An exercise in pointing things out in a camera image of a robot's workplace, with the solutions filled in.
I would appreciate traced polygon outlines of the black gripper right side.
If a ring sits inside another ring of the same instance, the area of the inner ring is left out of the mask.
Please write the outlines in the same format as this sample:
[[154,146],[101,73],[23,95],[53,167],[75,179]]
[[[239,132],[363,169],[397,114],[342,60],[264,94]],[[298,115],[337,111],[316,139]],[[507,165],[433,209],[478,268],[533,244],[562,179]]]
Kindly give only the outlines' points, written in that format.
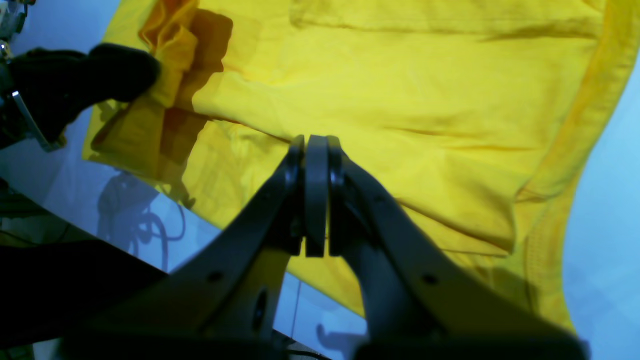
[[114,43],[88,53],[39,47],[14,57],[2,40],[0,50],[2,150],[26,139],[46,152],[60,150],[64,130],[83,111],[107,100],[134,101],[161,73],[148,52]]

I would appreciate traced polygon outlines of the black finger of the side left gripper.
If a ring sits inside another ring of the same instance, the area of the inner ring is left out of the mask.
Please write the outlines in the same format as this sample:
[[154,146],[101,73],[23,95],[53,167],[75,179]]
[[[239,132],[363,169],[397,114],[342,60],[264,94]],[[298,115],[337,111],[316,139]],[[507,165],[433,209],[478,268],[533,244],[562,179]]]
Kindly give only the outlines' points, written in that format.
[[306,255],[358,279],[369,339],[355,360],[585,360],[571,333],[512,305],[448,259],[334,136],[304,155]]

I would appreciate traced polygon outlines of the white finger of the side left gripper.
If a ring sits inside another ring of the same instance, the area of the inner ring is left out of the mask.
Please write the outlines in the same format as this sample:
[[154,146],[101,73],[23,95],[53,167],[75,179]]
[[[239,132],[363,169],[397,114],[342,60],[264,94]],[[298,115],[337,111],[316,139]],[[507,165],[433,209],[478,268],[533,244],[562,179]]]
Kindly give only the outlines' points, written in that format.
[[167,278],[83,323],[62,360],[287,360],[272,339],[282,283],[304,237],[297,136],[229,226]]

